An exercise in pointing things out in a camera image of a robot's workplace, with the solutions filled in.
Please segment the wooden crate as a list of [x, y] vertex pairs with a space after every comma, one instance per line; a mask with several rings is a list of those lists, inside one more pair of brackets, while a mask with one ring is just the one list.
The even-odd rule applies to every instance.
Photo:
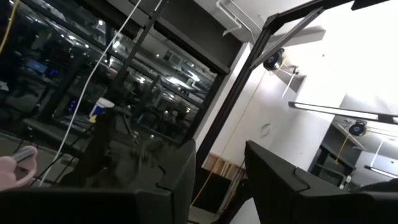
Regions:
[[208, 171], [204, 185], [208, 185], [211, 179], [220, 177], [223, 180], [227, 180], [229, 182], [229, 187], [232, 187], [246, 177], [244, 162], [237, 165], [213, 153], [208, 154], [202, 168]]

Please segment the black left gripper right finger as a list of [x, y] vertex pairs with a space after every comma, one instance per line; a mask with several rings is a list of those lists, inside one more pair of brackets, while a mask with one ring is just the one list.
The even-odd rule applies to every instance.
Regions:
[[246, 141], [246, 172], [261, 224], [331, 224], [349, 193]]

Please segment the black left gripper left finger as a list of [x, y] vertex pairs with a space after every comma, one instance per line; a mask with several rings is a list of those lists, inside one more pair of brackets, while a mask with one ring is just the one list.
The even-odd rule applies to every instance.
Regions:
[[133, 182], [133, 224], [187, 224], [195, 185], [196, 143], [187, 141], [144, 166]]

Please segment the white blue yellow canister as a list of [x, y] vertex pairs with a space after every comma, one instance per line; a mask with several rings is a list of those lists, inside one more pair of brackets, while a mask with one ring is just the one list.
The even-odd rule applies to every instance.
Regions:
[[113, 108], [114, 103], [112, 101], [107, 100], [106, 98], [99, 98], [92, 110], [89, 113], [88, 121], [90, 123], [95, 123], [96, 118], [107, 108]]

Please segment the long ceiling light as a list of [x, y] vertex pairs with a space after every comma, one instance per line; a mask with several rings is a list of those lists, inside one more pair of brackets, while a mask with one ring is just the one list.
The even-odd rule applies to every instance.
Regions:
[[375, 172], [375, 173], [378, 173], [378, 174], [381, 174], [381, 175], [385, 175], [385, 176], [390, 177], [390, 178], [392, 178], [392, 179], [398, 179], [398, 175], [391, 174], [391, 173], [389, 173], [389, 172], [386, 172], [386, 171], [377, 169], [377, 168], [375, 168], [375, 167], [364, 166], [364, 168], [367, 169], [367, 170], [373, 171], [373, 172]]
[[365, 112], [365, 111], [356, 111], [356, 110], [345, 110], [341, 108], [333, 108], [329, 106], [318, 106], [318, 105], [310, 105], [306, 103], [298, 103], [295, 101], [288, 102], [289, 107], [306, 110], [306, 111], [314, 111], [318, 113], [326, 113], [333, 114], [337, 116], [344, 116], [347, 118], [354, 119], [365, 119], [368, 121], [374, 121], [378, 123], [386, 123], [386, 124], [395, 124], [398, 125], [398, 115], [394, 114], [384, 114], [384, 113], [373, 113], [373, 112]]

